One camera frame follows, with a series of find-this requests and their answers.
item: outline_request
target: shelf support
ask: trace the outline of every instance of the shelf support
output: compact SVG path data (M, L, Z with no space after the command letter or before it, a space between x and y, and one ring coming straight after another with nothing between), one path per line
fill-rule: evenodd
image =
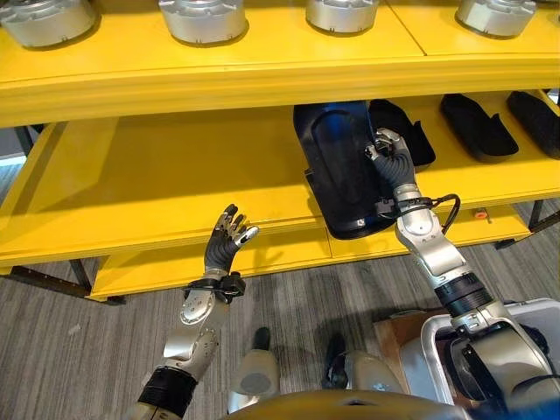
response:
M535 204L533 205L533 211L531 212L531 217L528 221L528 230L531 232L531 235L541 232L542 230L549 228L560 221L560 210L540 220L541 211L543 210L543 202L543 199L537 199L535 200ZM514 243L517 243L519 241L516 241L515 239L506 239L504 241L496 242L494 244L494 247L496 249L504 249L511 247Z

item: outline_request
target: black tray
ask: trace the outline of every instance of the black tray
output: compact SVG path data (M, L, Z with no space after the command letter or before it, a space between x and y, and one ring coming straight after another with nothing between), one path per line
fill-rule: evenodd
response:
M526 92L512 92L507 105L542 151L560 159L560 116L544 101Z
M441 111L457 137L480 162L500 162L519 150L500 116L489 117L476 101L462 94L446 94Z
M332 236L360 238L394 223L376 210L392 192L365 154L373 132L364 101L297 105L294 127L310 166L307 182Z
M436 160L436 153L431 148L420 122L416 121L412 125L406 113L394 103L385 99L374 99L369 103L369 117L374 130L390 129L404 138L417 172L426 169Z

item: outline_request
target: robot finger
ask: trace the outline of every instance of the robot finger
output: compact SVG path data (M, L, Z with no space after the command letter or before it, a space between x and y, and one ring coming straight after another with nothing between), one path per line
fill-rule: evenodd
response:
M229 226L229 229L227 230L227 234L230 236L234 236L235 231L239 226L242 225L242 223L245 221L246 218L247 217L245 216L245 214L240 214L239 216L237 216L234 222Z
M247 242L253 239L258 233L259 233L259 228L257 226L251 226L243 233L238 232L234 236L235 245L237 246L237 248L241 248L243 245L245 245Z
M224 212L216 221L216 225L213 227L214 232L219 232L221 230L228 230L229 223L234 218L234 215L237 213L237 206L235 204L230 204L226 207Z

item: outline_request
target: robotic hand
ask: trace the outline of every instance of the robotic hand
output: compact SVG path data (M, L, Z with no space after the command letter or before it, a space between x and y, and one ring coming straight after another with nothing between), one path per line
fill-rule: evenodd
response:
M165 343L164 358L145 384L138 402L125 419L180 419L193 391L206 372L218 346L218 332L233 298L242 296L245 283L239 273L229 273L235 254L258 234L245 226L235 205L218 219L206 245L202 278L186 287L179 313L181 326Z
M386 156L381 150L389 149ZM465 370L485 399L511 410L560 397L560 381L547 357L500 300L491 297L465 258L445 238L431 208L442 199L422 197L404 139L390 129L378 129L366 155L392 187L397 209L396 236L416 258L451 324L465 339Z

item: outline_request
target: white container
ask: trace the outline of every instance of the white container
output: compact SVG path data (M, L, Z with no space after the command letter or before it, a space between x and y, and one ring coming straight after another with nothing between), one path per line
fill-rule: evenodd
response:
M541 298L507 304L509 313L526 326L537 328L549 344L549 359L560 370L560 302ZM436 349L436 334L452 332L451 317L436 315L422 325L420 337L401 347L402 370L413 396L454 404L444 366Z

